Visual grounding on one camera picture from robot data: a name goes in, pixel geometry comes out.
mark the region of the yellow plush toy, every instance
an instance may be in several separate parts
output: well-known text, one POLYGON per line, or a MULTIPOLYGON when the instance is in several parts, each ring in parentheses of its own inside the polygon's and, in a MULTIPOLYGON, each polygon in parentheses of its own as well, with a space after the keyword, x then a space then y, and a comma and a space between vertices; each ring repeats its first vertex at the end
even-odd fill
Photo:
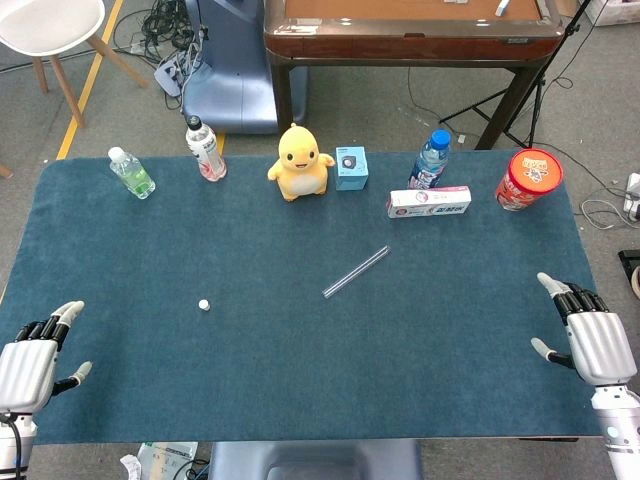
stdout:
POLYGON ((309 130, 292 123, 280 137, 278 155, 267 178, 278 181, 287 202, 301 195, 323 195, 327 191, 327 167, 336 162, 331 155, 318 152, 316 139, 309 130))

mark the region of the silver robotic hand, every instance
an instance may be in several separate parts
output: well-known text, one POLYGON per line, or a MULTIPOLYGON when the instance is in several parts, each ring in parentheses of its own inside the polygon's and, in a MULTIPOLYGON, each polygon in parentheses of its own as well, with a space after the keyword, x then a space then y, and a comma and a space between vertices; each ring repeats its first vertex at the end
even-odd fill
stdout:
POLYGON ((640 397, 627 389, 638 370, 620 318, 596 293, 545 273, 539 273, 538 280, 560 313, 571 355, 556 352, 539 338, 531 339, 533 348, 545 360, 575 369, 596 387, 591 405, 616 478, 640 479, 640 397))
POLYGON ((37 426, 33 415, 52 396, 80 385, 91 362, 80 365, 69 378, 54 381, 56 360, 84 302, 69 302, 45 322, 20 329, 0 355, 0 480, 25 478, 37 426))

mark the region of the clear plastic straw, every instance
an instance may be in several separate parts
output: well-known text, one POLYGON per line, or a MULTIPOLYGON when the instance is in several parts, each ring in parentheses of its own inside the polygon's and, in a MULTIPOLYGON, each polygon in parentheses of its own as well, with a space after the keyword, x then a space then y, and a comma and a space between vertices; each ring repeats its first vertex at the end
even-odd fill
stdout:
POLYGON ((378 261, 380 261, 383 257, 385 257, 390 251, 391 251, 391 247, 389 247, 389 245, 385 245, 384 247, 382 247, 380 250, 378 250, 376 253, 371 255, 369 258, 367 258, 364 262, 362 262, 352 271, 347 273, 344 277, 342 277, 336 283, 325 288, 322 291, 322 295, 324 295, 324 298, 329 298, 331 295, 336 293, 338 290, 340 290, 342 287, 344 287, 347 283, 349 283, 351 280, 356 278, 362 272, 367 270, 369 267, 375 265, 378 261))

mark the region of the brown table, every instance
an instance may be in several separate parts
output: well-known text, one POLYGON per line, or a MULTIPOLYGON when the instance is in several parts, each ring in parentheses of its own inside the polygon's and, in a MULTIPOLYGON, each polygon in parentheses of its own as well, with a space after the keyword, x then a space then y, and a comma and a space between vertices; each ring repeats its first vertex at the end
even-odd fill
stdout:
POLYGON ((264 37, 281 132, 298 65, 506 68, 513 80, 476 149, 490 149, 563 36, 554 0, 265 0, 264 37))

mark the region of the white bottle cap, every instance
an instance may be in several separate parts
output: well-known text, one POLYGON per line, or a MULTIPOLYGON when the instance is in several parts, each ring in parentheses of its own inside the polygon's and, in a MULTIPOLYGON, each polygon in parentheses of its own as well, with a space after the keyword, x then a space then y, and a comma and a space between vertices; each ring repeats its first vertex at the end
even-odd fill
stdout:
POLYGON ((109 155, 109 158, 116 163, 124 162, 127 159, 124 150, 120 147, 111 147, 107 155, 109 155))

